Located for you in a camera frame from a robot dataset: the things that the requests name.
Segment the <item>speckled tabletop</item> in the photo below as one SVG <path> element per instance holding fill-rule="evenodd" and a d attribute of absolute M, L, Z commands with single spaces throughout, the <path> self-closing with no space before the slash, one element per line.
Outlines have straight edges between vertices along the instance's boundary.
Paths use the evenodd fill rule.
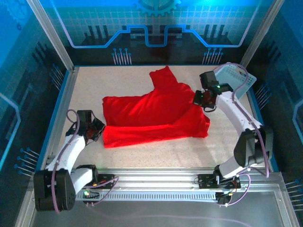
<path fill-rule="evenodd" d="M 106 122 L 103 116 L 103 97 L 141 96 L 149 93 L 154 89 L 149 73 L 163 67 L 80 67 L 69 108 L 91 109 L 97 118 Z M 178 82 L 186 83 L 196 91 L 201 89 L 199 75 L 211 71 L 214 66 L 170 66 L 170 69 Z M 241 103 L 251 113 L 246 95 L 241 99 Z M 99 168 L 214 167 L 233 155 L 238 135 L 220 109 L 205 114 L 211 120 L 209 136 L 205 139 L 184 138 L 105 149 L 100 138 L 80 153 L 75 166 L 95 164 Z M 69 121 L 64 124 L 60 148 L 70 125 Z"/>

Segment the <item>plastic basket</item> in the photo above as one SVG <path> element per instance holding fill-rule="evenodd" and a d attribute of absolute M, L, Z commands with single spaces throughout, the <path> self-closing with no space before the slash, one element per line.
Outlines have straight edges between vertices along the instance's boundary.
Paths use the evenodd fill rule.
<path fill-rule="evenodd" d="M 215 75 L 220 84 L 228 83 L 234 90 L 243 84 L 246 79 L 245 71 L 236 65 L 224 65 L 215 73 Z M 247 83 L 236 92 L 236 97 L 238 99 L 242 98 L 257 80 L 257 78 L 250 73 L 248 76 L 249 79 Z"/>

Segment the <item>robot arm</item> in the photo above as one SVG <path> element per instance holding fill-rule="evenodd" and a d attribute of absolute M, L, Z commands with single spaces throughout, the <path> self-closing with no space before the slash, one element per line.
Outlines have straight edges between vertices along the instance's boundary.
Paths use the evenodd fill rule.
<path fill-rule="evenodd" d="M 66 132 L 66 137 L 61 151 L 67 143 L 70 144 L 63 152 L 60 161 L 59 154 L 45 168 L 37 171 L 34 175 L 35 205 L 37 211 L 54 210 L 53 197 L 51 192 L 51 177 L 55 164 L 59 162 L 55 172 L 55 196 L 59 210 L 70 210 L 75 203 L 76 194 L 85 186 L 98 183 L 98 170 L 95 165 L 79 166 L 71 171 L 76 159 L 85 148 L 88 140 L 97 141 L 105 128 L 99 119 L 91 119 L 92 111 L 78 111 L 80 128 L 74 139 L 70 142 L 75 133 L 74 125 Z"/>
<path fill-rule="evenodd" d="M 205 72 L 200 75 L 202 91 L 196 91 L 194 104 L 204 108 L 215 110 L 221 109 L 235 127 L 239 139 L 234 149 L 234 155 L 226 162 L 216 167 L 215 173 L 221 179 L 231 178 L 238 172 L 249 166 L 255 166 L 264 161 L 263 153 L 255 127 L 259 129 L 262 139 L 265 143 L 267 157 L 270 160 L 272 156 L 273 132 L 269 127 L 262 126 L 260 122 L 254 119 L 242 106 L 238 99 L 232 99 L 233 89 L 228 84 L 219 84 L 213 71 Z M 248 120 L 238 106 L 251 119 Z"/>

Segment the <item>red fabric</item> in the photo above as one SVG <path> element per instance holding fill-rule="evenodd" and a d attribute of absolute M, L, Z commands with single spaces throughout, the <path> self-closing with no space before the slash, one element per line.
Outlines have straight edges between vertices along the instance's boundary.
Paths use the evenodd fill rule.
<path fill-rule="evenodd" d="M 155 89 L 148 94 L 103 98 L 104 147 L 208 136 L 209 118 L 193 104 L 189 85 L 178 83 L 168 66 L 150 77 Z"/>

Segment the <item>blue trim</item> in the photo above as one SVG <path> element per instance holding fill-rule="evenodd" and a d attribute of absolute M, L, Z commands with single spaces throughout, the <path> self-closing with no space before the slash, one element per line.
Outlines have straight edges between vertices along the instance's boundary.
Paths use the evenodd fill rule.
<path fill-rule="evenodd" d="M 196 30 L 193 29 L 186 29 L 186 25 L 167 25 L 164 28 L 164 43 L 163 44 L 150 44 L 149 40 L 148 40 L 148 28 L 145 25 L 127 25 L 126 26 L 126 30 L 119 30 L 117 31 L 110 39 L 109 41 L 105 44 L 105 45 L 84 45 L 84 46 L 77 46 L 73 43 L 73 41 L 71 40 L 71 37 L 67 31 L 66 28 L 63 27 L 65 34 L 71 44 L 71 46 L 75 49 L 97 49 L 97 48 L 107 48 L 109 45 L 111 45 L 111 43 L 120 35 L 120 34 L 130 34 L 131 33 L 131 29 L 132 28 L 143 28 L 144 29 L 144 38 L 145 38 L 145 45 L 147 47 L 165 47 L 168 43 L 168 36 L 169 36 L 169 32 L 168 30 L 170 28 L 182 28 L 182 33 L 192 33 L 205 47 L 222 47 L 222 48 L 238 48 L 240 47 L 243 42 L 244 39 L 246 37 L 246 34 L 250 28 L 250 26 L 248 26 L 240 40 L 240 43 L 237 45 L 230 45 L 230 44 L 208 44 L 199 34 Z"/>
<path fill-rule="evenodd" d="M 296 129 L 296 131 L 297 131 L 297 133 L 298 133 L 298 136 L 299 136 L 299 138 L 300 138 L 300 140 L 301 140 L 301 143 L 303 144 L 303 134 L 302 134 L 302 132 L 301 132 L 301 129 L 300 129 L 300 126 L 299 126 L 299 124 L 298 124 L 298 122 L 297 122 L 297 115 L 298 115 L 298 110 L 299 110 L 299 108 L 300 108 L 300 106 L 302 106 L 303 105 L 303 99 L 301 99 L 296 105 L 295 105 L 295 107 L 294 107 L 294 114 L 293 114 L 293 118 L 292 118 L 292 120 L 293 120 L 293 123 L 294 123 L 294 127 L 295 127 L 295 129 Z"/>
<path fill-rule="evenodd" d="M 17 117 L 17 123 L 14 127 L 14 130 L 9 138 L 9 142 L 7 143 L 6 147 L 5 147 L 5 150 L 4 150 L 4 153 L 2 155 L 2 158 L 0 160 L 0 171 L 4 165 L 4 161 L 9 153 L 9 149 L 13 143 L 13 140 L 16 136 L 16 133 L 18 131 L 18 128 L 20 126 L 20 123 L 21 123 L 21 116 L 20 116 L 20 111 L 19 111 L 19 107 L 17 104 L 15 104 L 15 102 L 9 100 L 5 95 L 3 95 L 2 93 L 0 93 L 0 98 L 3 98 L 5 102 L 7 102 L 11 107 L 13 107 L 15 109 L 15 112 L 16 112 L 16 117 Z"/>
<path fill-rule="evenodd" d="M 261 115 L 261 111 L 260 111 L 260 109 L 258 107 L 258 103 L 257 103 L 256 97 L 255 97 L 255 93 L 254 93 L 254 91 L 253 91 L 252 88 L 249 89 L 249 93 L 250 93 L 250 97 L 251 97 L 251 100 L 252 100 L 252 104 L 253 104 L 253 106 L 255 108 L 257 119 L 258 119 L 258 121 L 261 124 L 264 125 L 264 122 L 263 122 L 263 119 L 262 119 L 262 115 Z M 271 162 L 271 165 L 273 167 L 274 172 L 279 172 L 279 168 L 278 168 L 278 165 L 276 163 L 276 158 L 275 158 L 275 154 L 274 153 L 273 153 L 273 156 L 272 156 L 270 162 Z"/>
<path fill-rule="evenodd" d="M 53 115 L 52 115 L 51 121 L 49 122 L 49 125 L 48 125 L 47 133 L 46 133 L 46 136 L 45 136 L 42 148 L 41 148 L 40 156 L 39 156 L 39 159 L 38 159 L 38 162 L 37 162 L 37 165 L 36 165 L 36 171 L 40 170 L 41 165 L 43 163 L 43 159 L 44 159 L 44 156 L 45 156 L 45 153 L 46 153 L 46 148 L 47 148 L 47 145 L 48 145 L 48 141 L 51 137 L 53 124 L 55 122 L 55 119 L 56 119 L 56 116 L 57 116 L 57 113 L 58 113 L 58 109 L 59 109 L 59 106 L 60 106 L 60 103 L 61 103 L 61 100 L 62 100 L 62 96 L 63 96 L 63 93 L 64 93 L 64 89 L 65 89 L 68 77 L 69 77 L 69 72 L 67 70 L 66 73 L 65 73 L 65 76 L 64 76 L 63 83 L 61 85 L 61 89 L 60 89 L 60 92 L 59 92 L 59 95 L 58 95 L 58 98 L 57 98 L 55 108 L 53 109 Z"/>

